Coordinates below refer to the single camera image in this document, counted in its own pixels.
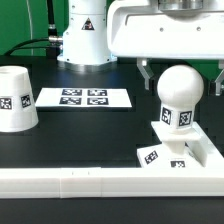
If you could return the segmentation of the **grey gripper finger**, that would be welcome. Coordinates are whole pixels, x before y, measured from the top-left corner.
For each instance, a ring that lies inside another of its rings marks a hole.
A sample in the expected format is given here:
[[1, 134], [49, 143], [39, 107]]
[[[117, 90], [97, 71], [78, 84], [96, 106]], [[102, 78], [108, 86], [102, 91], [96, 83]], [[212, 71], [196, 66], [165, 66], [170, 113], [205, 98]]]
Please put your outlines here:
[[210, 82], [209, 93], [213, 96], [220, 96], [224, 92], [224, 59], [219, 61], [218, 68], [221, 70], [220, 74]]

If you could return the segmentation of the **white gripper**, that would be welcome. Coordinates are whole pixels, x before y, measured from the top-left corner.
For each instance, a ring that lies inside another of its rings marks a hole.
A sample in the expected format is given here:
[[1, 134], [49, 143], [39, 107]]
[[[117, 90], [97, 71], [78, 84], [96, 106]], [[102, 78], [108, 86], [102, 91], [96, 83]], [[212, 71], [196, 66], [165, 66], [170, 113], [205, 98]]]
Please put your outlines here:
[[137, 59], [150, 89], [147, 58], [224, 60], [224, 0], [115, 0], [107, 16], [112, 54]]

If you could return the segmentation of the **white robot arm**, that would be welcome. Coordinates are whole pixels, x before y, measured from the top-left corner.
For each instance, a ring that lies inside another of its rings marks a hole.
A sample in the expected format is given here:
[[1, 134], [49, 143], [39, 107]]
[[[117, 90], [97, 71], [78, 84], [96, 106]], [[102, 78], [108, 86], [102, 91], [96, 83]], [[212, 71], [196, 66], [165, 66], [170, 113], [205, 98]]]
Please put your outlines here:
[[224, 0], [68, 0], [61, 66], [94, 71], [119, 57], [135, 58], [142, 76], [149, 59], [217, 60], [210, 92], [224, 92]]

